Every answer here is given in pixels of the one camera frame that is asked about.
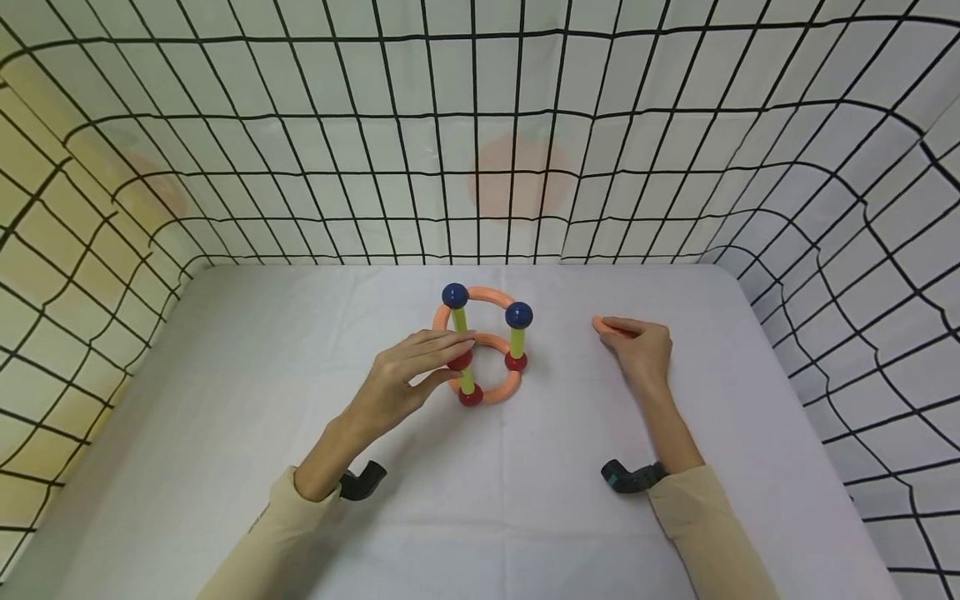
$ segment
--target right hand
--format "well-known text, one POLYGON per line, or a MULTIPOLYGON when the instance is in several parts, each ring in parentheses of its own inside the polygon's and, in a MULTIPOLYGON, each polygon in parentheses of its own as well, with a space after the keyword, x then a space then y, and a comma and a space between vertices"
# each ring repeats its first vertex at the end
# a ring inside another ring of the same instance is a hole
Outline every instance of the right hand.
POLYGON ((642 399, 668 390, 667 370, 673 349, 670 330, 661 324, 622 317, 604 317, 603 323, 628 336, 601 333, 600 339, 616 354, 634 394, 642 399))

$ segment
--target blue ball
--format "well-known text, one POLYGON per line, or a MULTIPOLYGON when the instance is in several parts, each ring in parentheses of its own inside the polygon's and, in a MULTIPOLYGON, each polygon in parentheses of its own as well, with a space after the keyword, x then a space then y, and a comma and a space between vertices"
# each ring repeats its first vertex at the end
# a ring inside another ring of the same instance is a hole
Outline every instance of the blue ball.
POLYGON ((511 329, 526 329, 534 321, 534 310, 526 302, 514 302, 507 306, 506 318, 511 329))
POLYGON ((462 284, 451 283, 444 288, 441 299, 450 308, 463 308, 467 305, 470 294, 467 293, 467 288, 462 284))

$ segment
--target white tablecloth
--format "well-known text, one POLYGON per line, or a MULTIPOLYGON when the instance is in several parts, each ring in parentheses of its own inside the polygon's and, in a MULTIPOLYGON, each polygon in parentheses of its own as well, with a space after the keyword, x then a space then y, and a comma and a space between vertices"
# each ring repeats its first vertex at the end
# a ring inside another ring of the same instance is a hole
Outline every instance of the white tablecloth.
MULTIPOLYGON (((390 474, 343 502, 291 581, 309 598, 691 599, 646 498, 653 462, 594 314, 668 324, 671 382, 784 599, 898 597, 736 282, 711 266, 220 267, 191 283, 105 433, 5 586, 13 597, 190 598, 349 402, 373 356, 428 328, 451 281, 534 309, 517 394, 446 388, 371 447, 390 474)), ((468 324, 507 337, 503 313, 468 324)), ((481 385, 502 357, 476 352, 481 385)))

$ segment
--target yellow rod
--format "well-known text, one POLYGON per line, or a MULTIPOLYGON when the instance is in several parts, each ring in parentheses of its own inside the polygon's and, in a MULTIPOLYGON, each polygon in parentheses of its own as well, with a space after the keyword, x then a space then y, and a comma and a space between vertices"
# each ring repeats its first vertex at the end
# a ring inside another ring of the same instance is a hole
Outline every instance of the yellow rod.
POLYGON ((510 355, 514 358, 523 356, 523 340, 526 337, 526 329, 510 330, 510 355))
POLYGON ((453 329, 457 333, 464 333, 467 331, 467 313, 464 312, 463 308, 454 308, 453 313, 453 329))
POLYGON ((473 371, 470 367, 460 371, 460 389, 464 391, 464 394, 473 394, 475 389, 473 384, 473 371))

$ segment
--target finger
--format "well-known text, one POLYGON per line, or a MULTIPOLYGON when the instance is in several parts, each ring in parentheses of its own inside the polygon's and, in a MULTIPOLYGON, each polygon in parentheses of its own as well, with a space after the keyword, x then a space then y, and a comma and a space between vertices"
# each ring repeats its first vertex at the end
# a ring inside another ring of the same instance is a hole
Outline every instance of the finger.
POLYGON ((446 381, 450 379, 456 379, 460 376, 459 371, 454 371, 452 369, 437 369, 436 371, 427 375, 423 381, 414 386, 414 389, 417 390, 417 393, 420 397, 427 399, 428 396, 433 394, 433 391, 438 387, 443 385, 446 381))
POLYGON ((421 329, 417 333, 411 333, 404 339, 402 342, 397 344, 398 348, 406 348, 409 346, 415 346, 417 344, 422 344, 423 342, 429 340, 435 340, 441 336, 444 336, 448 333, 453 333, 446 329, 421 329))
POLYGON ((473 330, 465 331, 463 333, 454 333, 453 331, 447 331, 446 333, 448 335, 440 336, 423 342, 422 344, 408 347, 405 350, 405 355, 419 356, 421 354, 429 354, 430 352, 436 352, 444 348, 449 348, 454 344, 470 341, 474 338, 474 336, 476 336, 476 331, 473 330))
POLYGON ((604 317, 601 321, 615 329, 623 329, 631 333, 641 334, 650 328, 652 323, 638 321, 636 319, 627 319, 625 317, 604 317))
POLYGON ((465 340, 434 352, 406 358, 400 363, 400 368, 409 380, 423 372, 439 369, 471 348, 473 340, 465 340))

